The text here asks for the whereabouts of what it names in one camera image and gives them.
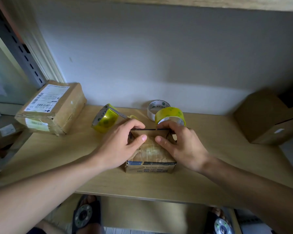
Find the packing tape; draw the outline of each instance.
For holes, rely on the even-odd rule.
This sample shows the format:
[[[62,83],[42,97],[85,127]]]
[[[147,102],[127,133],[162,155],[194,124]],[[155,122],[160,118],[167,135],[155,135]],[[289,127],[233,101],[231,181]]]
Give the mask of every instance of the packing tape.
[[[92,122],[92,128],[101,133],[106,133],[117,121],[118,116],[128,118],[123,113],[117,111],[111,104],[105,105],[96,115]]]
[[[155,114],[156,125],[166,120],[172,120],[180,125],[186,126],[186,120],[183,116],[182,111],[179,108],[163,108]]]
[[[151,110],[159,111],[163,108],[170,107],[169,103],[163,100],[154,100],[147,107],[147,116],[150,120],[155,121],[155,114]]]

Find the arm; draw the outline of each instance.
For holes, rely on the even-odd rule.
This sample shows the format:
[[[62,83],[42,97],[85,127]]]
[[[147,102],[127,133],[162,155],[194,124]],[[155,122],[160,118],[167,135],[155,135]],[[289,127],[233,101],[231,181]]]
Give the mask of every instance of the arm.
[[[156,142],[182,163],[217,185],[261,218],[278,234],[293,233],[293,189],[229,165],[211,156],[196,133],[172,121],[158,128],[171,128],[177,135],[177,145],[157,136]]]
[[[89,179],[122,165],[147,138],[142,135],[127,145],[134,126],[145,127],[125,120],[89,155],[0,188],[0,234],[26,233]]]

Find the hand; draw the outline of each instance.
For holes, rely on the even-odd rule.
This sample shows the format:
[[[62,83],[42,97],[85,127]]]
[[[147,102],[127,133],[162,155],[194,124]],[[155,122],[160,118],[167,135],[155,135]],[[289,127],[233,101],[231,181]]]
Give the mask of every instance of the hand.
[[[161,136],[157,136],[155,141],[166,149],[177,162],[183,164],[188,169],[202,173],[204,164],[210,156],[194,130],[170,120],[160,123],[157,125],[157,128],[170,128],[175,131],[177,135],[176,145]]]
[[[89,155],[103,171],[122,165],[146,141],[147,136],[141,135],[127,145],[128,134],[134,127],[144,129],[145,125],[130,118],[114,125],[103,137],[101,144]]]

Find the small cardboard box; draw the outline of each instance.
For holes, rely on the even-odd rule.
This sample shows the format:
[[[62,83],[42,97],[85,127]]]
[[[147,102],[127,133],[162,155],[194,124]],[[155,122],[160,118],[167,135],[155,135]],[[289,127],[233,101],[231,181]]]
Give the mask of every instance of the small cardboard box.
[[[14,143],[25,126],[15,120],[13,116],[0,117],[0,149]]]
[[[126,161],[126,173],[172,173],[176,160],[155,142],[155,137],[160,135],[167,138],[170,142],[175,144],[170,130],[131,130],[128,137],[128,143],[133,141],[136,137],[146,134],[147,140],[135,151],[133,156]]]
[[[279,145],[293,137],[293,107],[269,89],[250,94],[234,117],[250,143]]]
[[[80,83],[48,81],[15,115],[31,132],[67,134],[87,100]]]

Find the black sandal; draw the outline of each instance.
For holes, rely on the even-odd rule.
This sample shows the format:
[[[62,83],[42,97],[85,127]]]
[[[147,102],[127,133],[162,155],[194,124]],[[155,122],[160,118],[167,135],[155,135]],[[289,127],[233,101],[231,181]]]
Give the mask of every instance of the black sandal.
[[[96,196],[96,201],[80,206],[82,200],[85,198],[88,198],[88,195],[82,195],[74,210],[72,234],[76,234],[79,229],[84,228],[89,223],[98,223],[101,225],[100,201],[98,201]]]

